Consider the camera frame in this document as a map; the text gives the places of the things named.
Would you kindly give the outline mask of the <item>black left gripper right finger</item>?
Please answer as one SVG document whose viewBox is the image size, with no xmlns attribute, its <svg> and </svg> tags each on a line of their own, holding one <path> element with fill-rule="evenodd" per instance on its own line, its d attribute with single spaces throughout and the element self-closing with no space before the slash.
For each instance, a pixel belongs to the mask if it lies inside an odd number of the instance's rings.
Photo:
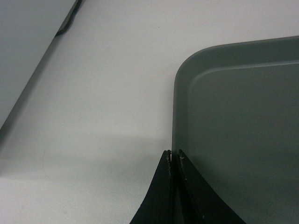
<svg viewBox="0 0 299 224">
<path fill-rule="evenodd" d="M 199 224 L 245 223 L 213 190 L 183 150 L 178 150 L 178 173 Z"/>
</svg>

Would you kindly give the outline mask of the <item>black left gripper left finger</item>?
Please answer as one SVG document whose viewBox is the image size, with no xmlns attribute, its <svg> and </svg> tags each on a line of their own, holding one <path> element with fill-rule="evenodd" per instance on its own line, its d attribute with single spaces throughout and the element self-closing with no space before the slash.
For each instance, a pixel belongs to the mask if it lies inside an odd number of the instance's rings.
<svg viewBox="0 0 299 224">
<path fill-rule="evenodd" d="M 132 224 L 173 223 L 173 171 L 171 151 L 163 151 L 143 202 Z"/>
</svg>

